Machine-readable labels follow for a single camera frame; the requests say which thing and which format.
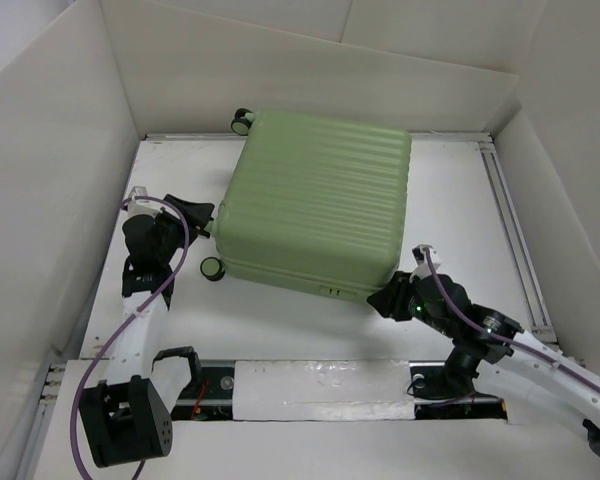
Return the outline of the green hard-shell suitcase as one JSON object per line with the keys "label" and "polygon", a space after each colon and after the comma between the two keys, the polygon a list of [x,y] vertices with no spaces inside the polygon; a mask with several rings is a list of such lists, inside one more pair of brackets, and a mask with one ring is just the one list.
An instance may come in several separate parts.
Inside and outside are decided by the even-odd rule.
{"label": "green hard-shell suitcase", "polygon": [[244,140],[211,234],[232,277],[364,302],[398,269],[411,134],[281,110],[234,113]]}

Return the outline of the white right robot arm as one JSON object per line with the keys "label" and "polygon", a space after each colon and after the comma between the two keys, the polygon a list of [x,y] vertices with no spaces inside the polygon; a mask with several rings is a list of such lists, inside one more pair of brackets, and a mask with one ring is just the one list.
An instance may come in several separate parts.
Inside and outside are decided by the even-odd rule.
{"label": "white right robot arm", "polygon": [[413,394],[441,406],[477,393],[554,415],[600,458],[600,376],[501,312],[472,302],[447,275],[396,272],[367,299],[382,317],[417,319],[452,341],[444,364],[417,372]]}

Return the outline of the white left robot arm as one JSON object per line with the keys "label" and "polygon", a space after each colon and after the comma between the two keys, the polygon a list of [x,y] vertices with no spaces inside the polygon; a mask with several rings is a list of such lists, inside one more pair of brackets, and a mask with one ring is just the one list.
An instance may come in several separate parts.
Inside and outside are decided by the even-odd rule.
{"label": "white left robot arm", "polygon": [[188,249],[208,237],[210,203],[167,195],[150,197],[133,189],[123,202],[122,233],[128,252],[122,270],[123,319],[101,347],[107,361],[97,384],[81,382],[71,411],[70,442],[77,456],[77,429],[85,431],[99,468],[167,456],[172,448],[171,414],[179,396],[202,387],[202,368],[191,346],[163,349],[175,277]]}

